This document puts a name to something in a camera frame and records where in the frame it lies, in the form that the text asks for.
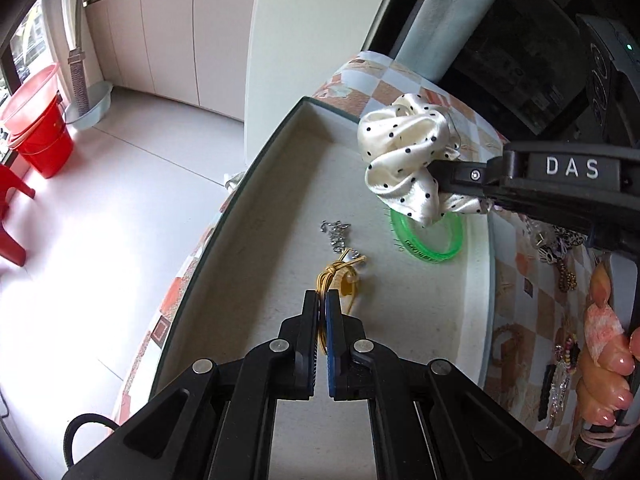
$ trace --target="white cabinet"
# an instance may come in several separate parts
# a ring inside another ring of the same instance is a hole
[[[146,52],[158,95],[199,105],[193,0],[142,0]]]
[[[86,18],[89,23],[89,30],[91,30],[95,55],[98,57],[102,76],[114,85],[122,85],[120,69],[113,49],[113,41],[111,41],[107,1],[102,0],[88,6],[86,8]]]
[[[254,0],[193,0],[200,106],[241,121],[253,6]]]
[[[105,0],[105,2],[122,84],[134,90],[155,93],[146,55],[140,0]]]

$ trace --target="silver rivet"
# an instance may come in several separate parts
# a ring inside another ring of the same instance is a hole
[[[360,352],[361,354],[366,354],[367,352],[371,352],[373,350],[373,343],[368,339],[358,339],[353,344],[353,349],[356,352]]]
[[[286,339],[274,339],[269,343],[269,348],[272,352],[284,352],[289,348],[289,341]]]
[[[193,371],[197,374],[206,374],[213,368],[213,363],[208,359],[198,359],[196,362],[194,362],[192,368]]]
[[[438,359],[431,363],[431,370],[434,374],[448,375],[451,372],[451,364],[444,359]]]

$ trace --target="red bucket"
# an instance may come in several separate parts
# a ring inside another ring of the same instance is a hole
[[[20,153],[44,178],[60,171],[74,148],[57,98],[26,131],[10,134],[7,140],[9,147]]]

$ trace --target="yellow elastic cord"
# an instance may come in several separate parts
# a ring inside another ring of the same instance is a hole
[[[334,282],[334,278],[336,278],[336,273],[340,270],[345,270],[345,272],[340,273],[340,287],[338,291],[342,293],[343,296],[350,296],[350,302],[345,309],[345,314],[350,313],[351,307],[353,306],[353,301],[355,300],[358,294],[358,288],[355,285],[356,278],[358,273],[353,268],[354,264],[364,262],[366,260],[365,256],[358,256],[351,261],[345,262],[344,259],[347,257],[350,251],[353,251],[351,248],[346,248],[340,258],[335,260],[332,264],[327,265],[324,270],[318,275],[318,279],[316,280],[316,292],[320,298],[320,326],[318,329],[318,333],[320,336],[320,346],[322,351],[326,355],[326,318],[324,315],[324,297],[327,291],[331,288],[332,283]]]

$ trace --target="floor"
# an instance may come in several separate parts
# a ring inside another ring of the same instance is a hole
[[[67,423],[111,416],[122,378],[175,273],[245,169],[242,123],[115,89],[50,180],[30,172],[4,227],[27,250],[0,259],[0,388],[14,440],[44,480],[66,467]],[[77,461],[104,437],[87,425]]]

